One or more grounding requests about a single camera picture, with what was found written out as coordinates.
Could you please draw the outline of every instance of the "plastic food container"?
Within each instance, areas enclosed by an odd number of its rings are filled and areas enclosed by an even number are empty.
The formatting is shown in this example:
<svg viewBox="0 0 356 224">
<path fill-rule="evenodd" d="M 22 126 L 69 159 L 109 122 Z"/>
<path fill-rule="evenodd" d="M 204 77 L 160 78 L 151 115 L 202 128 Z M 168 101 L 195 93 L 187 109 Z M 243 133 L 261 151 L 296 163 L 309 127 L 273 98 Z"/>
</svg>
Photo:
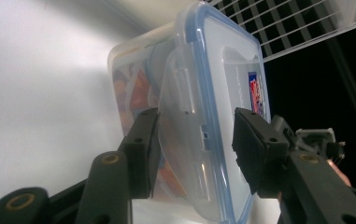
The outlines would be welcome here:
<svg viewBox="0 0 356 224">
<path fill-rule="evenodd" d="M 251 195 L 231 144 L 236 107 L 270 121 L 259 42 L 195 3 L 173 24 L 115 47 L 108 67 L 124 133 L 142 110 L 159 108 L 164 157 L 154 200 L 188 203 L 211 222 L 245 223 Z"/>
</svg>

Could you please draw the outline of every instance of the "white wall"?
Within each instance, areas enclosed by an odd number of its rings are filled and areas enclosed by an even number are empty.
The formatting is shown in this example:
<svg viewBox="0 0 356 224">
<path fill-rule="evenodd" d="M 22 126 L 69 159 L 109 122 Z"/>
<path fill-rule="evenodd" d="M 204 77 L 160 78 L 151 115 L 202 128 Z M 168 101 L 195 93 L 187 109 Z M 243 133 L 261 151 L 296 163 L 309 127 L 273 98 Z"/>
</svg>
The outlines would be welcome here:
<svg viewBox="0 0 356 224">
<path fill-rule="evenodd" d="M 107 55 L 139 34 L 97 0 L 0 0 L 0 198 L 53 195 L 117 148 Z"/>
<path fill-rule="evenodd" d="M 150 31 L 175 19 L 183 8 L 200 0 L 103 0 L 138 28 Z"/>
</svg>

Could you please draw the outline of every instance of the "bolt hole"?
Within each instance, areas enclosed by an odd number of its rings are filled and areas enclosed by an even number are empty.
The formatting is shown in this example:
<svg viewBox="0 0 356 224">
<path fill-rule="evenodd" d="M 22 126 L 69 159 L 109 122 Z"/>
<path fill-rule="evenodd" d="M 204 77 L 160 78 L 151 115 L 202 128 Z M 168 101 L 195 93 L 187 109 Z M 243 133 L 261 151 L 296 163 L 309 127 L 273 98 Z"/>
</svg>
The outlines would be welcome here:
<svg viewBox="0 0 356 224">
<path fill-rule="evenodd" d="M 318 163 L 318 159 L 314 156 L 310 156 L 307 154 L 300 154 L 299 158 L 302 159 L 303 161 L 308 161 L 309 163 L 316 164 Z"/>
<path fill-rule="evenodd" d="M 343 221 L 347 224 L 356 224 L 356 217 L 352 215 L 343 215 Z"/>
<path fill-rule="evenodd" d="M 107 215 L 101 215 L 93 220 L 93 224 L 108 224 L 110 218 Z"/>
<path fill-rule="evenodd" d="M 35 197 L 32 193 L 18 195 L 7 202 L 6 209 L 9 211 L 21 210 L 30 205 L 35 200 Z"/>
<path fill-rule="evenodd" d="M 117 155 L 107 155 L 102 158 L 103 164 L 113 164 L 114 162 L 118 161 L 120 158 Z"/>
</svg>

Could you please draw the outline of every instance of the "white wire shelf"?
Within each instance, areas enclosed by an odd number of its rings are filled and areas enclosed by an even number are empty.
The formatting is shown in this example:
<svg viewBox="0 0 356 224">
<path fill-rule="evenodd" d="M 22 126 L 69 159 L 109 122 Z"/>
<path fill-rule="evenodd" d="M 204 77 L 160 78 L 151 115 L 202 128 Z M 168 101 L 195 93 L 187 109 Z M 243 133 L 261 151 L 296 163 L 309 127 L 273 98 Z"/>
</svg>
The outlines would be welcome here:
<svg viewBox="0 0 356 224">
<path fill-rule="evenodd" d="M 214 0 L 270 61 L 356 28 L 356 0 Z"/>
</svg>

